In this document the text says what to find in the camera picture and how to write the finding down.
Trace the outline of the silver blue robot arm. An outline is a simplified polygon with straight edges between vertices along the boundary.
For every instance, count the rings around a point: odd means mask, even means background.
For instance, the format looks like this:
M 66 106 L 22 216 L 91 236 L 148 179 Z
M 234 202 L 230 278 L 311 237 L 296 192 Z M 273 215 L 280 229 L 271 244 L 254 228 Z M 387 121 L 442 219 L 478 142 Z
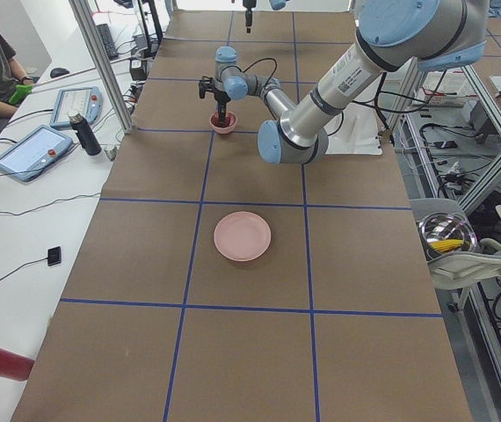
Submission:
M 251 33 L 253 25 L 253 11 L 257 7 L 257 0 L 243 0 L 245 30 Z M 286 7 L 287 0 L 269 0 L 270 7 L 273 11 L 279 11 Z
M 217 110 L 210 118 L 229 126 L 227 104 L 260 98 L 272 119 L 258 130 L 258 151 L 269 164 L 309 164 L 329 146 L 325 126 L 384 72 L 416 59 L 423 72 L 446 71 L 477 62 L 485 48 L 486 1 L 367 1 L 355 41 L 299 103 L 273 76 L 241 70 L 232 47 L 215 53 L 215 74 L 199 81 L 199 95 L 211 92 Z

